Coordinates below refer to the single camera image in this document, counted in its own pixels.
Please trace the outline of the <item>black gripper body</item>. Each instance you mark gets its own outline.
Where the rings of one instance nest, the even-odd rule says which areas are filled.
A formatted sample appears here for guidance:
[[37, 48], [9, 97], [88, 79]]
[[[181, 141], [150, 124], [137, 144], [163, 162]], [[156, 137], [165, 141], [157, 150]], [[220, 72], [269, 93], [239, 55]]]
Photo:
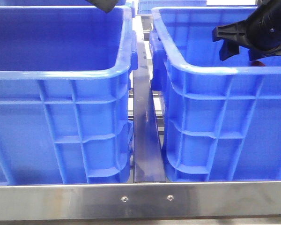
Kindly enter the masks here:
[[259, 0], [244, 21], [244, 46], [255, 51], [281, 51], [281, 0]]

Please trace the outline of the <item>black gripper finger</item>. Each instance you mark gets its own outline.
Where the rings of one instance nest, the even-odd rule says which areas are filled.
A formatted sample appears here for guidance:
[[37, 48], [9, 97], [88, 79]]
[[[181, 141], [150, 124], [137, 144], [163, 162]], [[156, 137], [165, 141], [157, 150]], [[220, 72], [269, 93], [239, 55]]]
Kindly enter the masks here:
[[245, 22], [234, 22], [228, 25], [216, 26], [212, 30], [212, 41], [223, 40], [219, 52], [220, 60], [225, 61], [240, 53], [240, 46], [247, 44]]
[[258, 49], [249, 50], [249, 60], [255, 61], [266, 57], [281, 56], [281, 47], [273, 50], [262, 51]]

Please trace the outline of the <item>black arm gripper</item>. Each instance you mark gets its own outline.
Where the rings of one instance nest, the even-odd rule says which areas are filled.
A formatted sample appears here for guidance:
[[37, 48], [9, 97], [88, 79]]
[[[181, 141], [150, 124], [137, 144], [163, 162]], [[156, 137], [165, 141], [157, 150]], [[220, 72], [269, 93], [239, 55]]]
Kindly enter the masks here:
[[86, 0], [86, 1], [106, 13], [111, 12], [119, 2], [119, 0]]

